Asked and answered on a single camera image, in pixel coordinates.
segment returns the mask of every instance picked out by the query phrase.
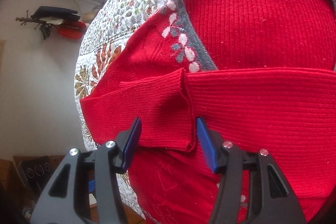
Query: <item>wooden floor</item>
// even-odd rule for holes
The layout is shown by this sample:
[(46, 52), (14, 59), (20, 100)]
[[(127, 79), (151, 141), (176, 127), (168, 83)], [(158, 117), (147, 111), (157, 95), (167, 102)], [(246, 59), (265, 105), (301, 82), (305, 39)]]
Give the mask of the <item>wooden floor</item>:
[[(124, 205), (124, 209), (129, 224), (146, 224), (146, 221), (141, 216), (139, 216), (135, 211), (129, 208), (127, 205)], [(90, 206), (90, 213), (91, 213), (91, 220), (96, 223), (99, 223), (97, 206), (95, 205)]]

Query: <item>white flower motif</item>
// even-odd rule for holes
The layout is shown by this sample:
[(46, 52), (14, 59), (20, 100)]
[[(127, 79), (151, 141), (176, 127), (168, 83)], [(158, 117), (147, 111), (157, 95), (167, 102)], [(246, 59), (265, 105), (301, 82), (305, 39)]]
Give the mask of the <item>white flower motif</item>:
[(166, 38), (167, 35), (169, 34), (169, 32), (170, 32), (170, 26), (167, 27), (167, 28), (165, 28), (165, 29), (163, 30), (163, 32), (162, 32), (162, 36), (163, 36), (164, 38)]
[(170, 23), (170, 25), (173, 24), (173, 22), (176, 20), (176, 18), (177, 18), (176, 13), (172, 13), (172, 14), (169, 16), (169, 23)]
[(173, 1), (168, 1), (167, 2), (167, 7), (170, 9), (170, 10), (175, 10), (176, 9), (176, 4), (173, 2)]
[(192, 62), (189, 64), (189, 71), (194, 73), (194, 72), (198, 72), (200, 70), (200, 66), (199, 64), (197, 64), (197, 62)]
[(182, 44), (182, 46), (185, 46), (188, 42), (187, 35), (185, 33), (181, 33), (180, 36), (178, 37), (179, 43)]
[(184, 47), (184, 53), (187, 59), (192, 62), (195, 59), (195, 52), (189, 47)]

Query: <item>black clamp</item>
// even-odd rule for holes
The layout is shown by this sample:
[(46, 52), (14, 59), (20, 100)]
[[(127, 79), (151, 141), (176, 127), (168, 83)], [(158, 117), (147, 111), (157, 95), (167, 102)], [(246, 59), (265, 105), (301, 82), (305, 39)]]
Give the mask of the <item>black clamp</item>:
[(118, 133), (98, 150), (73, 148), (44, 188), (31, 216), (32, 224), (95, 224), (89, 220), (88, 171), (94, 170), (100, 224), (127, 224), (116, 173), (130, 167), (141, 135), (135, 118), (129, 130)]
[(198, 118), (197, 136), (213, 173), (222, 174), (209, 224), (236, 224), (241, 205), (243, 170), (250, 173), (249, 205), (241, 224), (305, 224), (300, 204), (266, 149), (242, 151)]

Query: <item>red sweater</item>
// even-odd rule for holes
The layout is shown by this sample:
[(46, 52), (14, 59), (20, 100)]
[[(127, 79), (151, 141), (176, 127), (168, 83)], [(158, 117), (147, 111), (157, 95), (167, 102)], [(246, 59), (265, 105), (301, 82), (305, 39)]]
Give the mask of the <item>red sweater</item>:
[(100, 144), (142, 119), (129, 175), (147, 223), (208, 222), (219, 176), (197, 142), (199, 116), (241, 149), (270, 151), (309, 220), (336, 183), (335, 61), (330, 0), (173, 0), (81, 107)]

